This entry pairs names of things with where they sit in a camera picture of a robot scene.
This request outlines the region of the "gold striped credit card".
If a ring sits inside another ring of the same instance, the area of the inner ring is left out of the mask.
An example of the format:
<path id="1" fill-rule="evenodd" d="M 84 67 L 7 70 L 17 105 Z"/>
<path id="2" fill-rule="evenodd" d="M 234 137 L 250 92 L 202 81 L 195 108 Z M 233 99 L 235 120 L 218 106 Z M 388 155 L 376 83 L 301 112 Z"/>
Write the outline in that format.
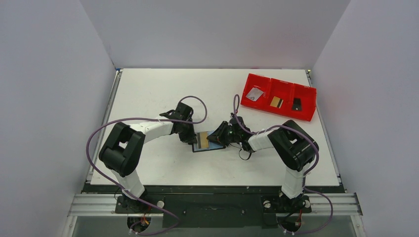
<path id="1" fill-rule="evenodd" d="M 198 147 L 198 149 L 202 150 L 202 149 L 208 149 L 209 148 L 209 141 L 207 139 L 207 136 L 208 136 L 207 131 L 199 132 L 197 134 L 197 139 L 198 139 L 197 147 Z"/>

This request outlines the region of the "black leather card holder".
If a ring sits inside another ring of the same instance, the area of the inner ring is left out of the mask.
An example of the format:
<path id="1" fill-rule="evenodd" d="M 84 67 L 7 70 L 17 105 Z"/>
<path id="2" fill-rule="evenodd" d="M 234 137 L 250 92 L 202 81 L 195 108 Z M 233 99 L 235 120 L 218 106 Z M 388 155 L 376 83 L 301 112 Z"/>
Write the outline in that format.
<path id="1" fill-rule="evenodd" d="M 207 132 L 208 132 L 208 135 L 210 135 L 211 133 L 213 133 L 213 132 L 214 132 L 214 130 L 207 131 Z M 207 152 L 207 151 L 214 151 L 214 150 L 221 150 L 221 149 L 225 149 L 225 148 L 226 148 L 225 146 L 220 146 L 220 145 L 218 145 L 218 144 L 216 144 L 216 143 L 213 143 L 213 142 L 210 142 L 210 141 L 209 141 L 209 148 L 208 148 L 208 149 L 202 149 L 202 150 L 200 150 L 200 149 L 198 149 L 197 144 L 198 144 L 198 139 L 197 139 L 197 143 L 194 143 L 194 144 L 192 145 L 192 152 L 193 152 L 193 153 L 198 153 L 198 152 Z"/>

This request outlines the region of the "black credit card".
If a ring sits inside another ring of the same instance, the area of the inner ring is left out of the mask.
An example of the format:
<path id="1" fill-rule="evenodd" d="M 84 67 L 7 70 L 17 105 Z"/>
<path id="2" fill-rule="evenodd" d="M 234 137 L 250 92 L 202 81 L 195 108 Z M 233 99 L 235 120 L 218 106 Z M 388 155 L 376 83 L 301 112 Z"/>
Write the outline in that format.
<path id="1" fill-rule="evenodd" d="M 292 105 L 293 111 L 301 111 L 302 110 L 302 103 L 300 98 L 294 98 L 293 99 L 293 105 Z"/>

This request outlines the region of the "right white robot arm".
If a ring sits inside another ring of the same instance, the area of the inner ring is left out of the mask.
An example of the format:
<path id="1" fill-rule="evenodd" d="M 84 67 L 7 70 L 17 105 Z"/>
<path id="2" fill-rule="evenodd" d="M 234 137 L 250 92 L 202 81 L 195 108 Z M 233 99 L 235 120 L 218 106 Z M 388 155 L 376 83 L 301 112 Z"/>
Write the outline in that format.
<path id="1" fill-rule="evenodd" d="M 319 161 L 319 146 L 295 121 L 288 120 L 259 132 L 251 132 L 242 117 L 232 115 L 207 139 L 221 146 L 237 143 L 242 150 L 255 153 L 275 149 L 286 166 L 285 179 L 279 196 L 279 206 L 291 211 L 298 205 L 298 196 L 304 192 L 305 179 Z"/>

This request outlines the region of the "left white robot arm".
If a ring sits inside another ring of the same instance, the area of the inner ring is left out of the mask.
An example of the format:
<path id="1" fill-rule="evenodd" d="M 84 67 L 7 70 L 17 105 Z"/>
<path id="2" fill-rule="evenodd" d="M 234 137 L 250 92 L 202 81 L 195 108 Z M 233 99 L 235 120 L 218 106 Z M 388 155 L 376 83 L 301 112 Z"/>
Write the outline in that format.
<path id="1" fill-rule="evenodd" d="M 183 143 L 196 144 L 193 112 L 192 107 L 179 102 L 174 110 L 151 121 L 132 125 L 118 122 L 112 128 L 98 157 L 123 186 L 124 195 L 129 197 L 128 206 L 134 212 L 142 212 L 147 207 L 143 195 L 146 189 L 136 171 L 144 144 L 172 134 L 178 134 Z"/>

